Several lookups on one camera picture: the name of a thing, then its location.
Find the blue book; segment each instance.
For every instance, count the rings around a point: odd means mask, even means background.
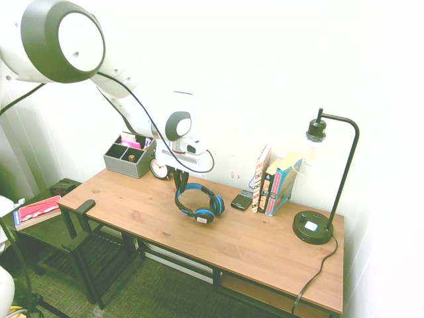
[[[293,160],[293,153],[290,153],[283,160],[283,164],[276,170],[266,204],[265,214],[267,215],[274,215],[292,196],[293,184],[297,175],[296,171],[299,171],[302,163],[302,159],[299,159],[295,164],[293,164]]]

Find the black desk lamp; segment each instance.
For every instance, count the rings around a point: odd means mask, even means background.
[[[353,154],[358,144],[359,128],[358,125],[348,118],[338,117],[328,114],[323,114],[323,109],[320,108],[317,119],[313,119],[309,123],[309,129],[306,132],[306,137],[312,142],[321,142],[325,139],[325,127],[327,124],[321,118],[334,119],[336,121],[344,121],[349,123],[355,129],[355,137],[353,140],[352,148],[350,149],[349,158],[347,160],[346,168],[344,169],[342,181],[337,192],[336,200],[331,210],[330,218],[315,211],[302,211],[299,212],[293,220],[293,231],[301,240],[309,244],[324,244],[328,242],[334,231],[333,218],[336,214],[337,205],[339,204],[340,196],[342,194],[343,186],[345,185],[347,173],[352,162]]]

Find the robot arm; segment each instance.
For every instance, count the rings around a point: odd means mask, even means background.
[[[103,34],[91,13],[68,1],[34,0],[0,20],[0,93],[12,80],[90,79],[132,133],[157,138],[158,161],[183,171],[210,171],[207,147],[194,135],[189,111],[182,111],[191,108],[193,95],[171,92],[149,105],[152,115],[147,115],[134,94],[140,82],[137,66],[118,41]]]

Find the headphone ear cup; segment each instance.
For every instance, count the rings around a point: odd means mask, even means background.
[[[205,223],[205,224],[212,223],[212,221],[215,218],[214,214],[210,210],[206,209],[205,207],[201,207],[200,209],[197,209],[193,217],[195,218],[197,222]]]
[[[219,195],[214,195],[209,201],[209,206],[215,215],[221,215],[225,210],[224,200]]]

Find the desk top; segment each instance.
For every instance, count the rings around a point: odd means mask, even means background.
[[[136,179],[103,170],[59,203],[76,209],[94,199],[95,207],[87,212],[92,219],[294,296],[335,249],[334,239],[307,244],[292,230],[296,213],[313,210],[328,216],[328,212],[292,202],[272,217],[250,209],[239,211],[230,203],[240,189],[192,176],[189,182],[201,183],[224,199],[225,212],[212,223],[204,225],[185,216],[174,203],[174,181],[159,180],[151,172]],[[209,198],[197,190],[187,190],[180,200],[194,211],[209,206]],[[335,215],[333,225],[339,249],[325,261],[302,299],[342,313],[344,217]]]

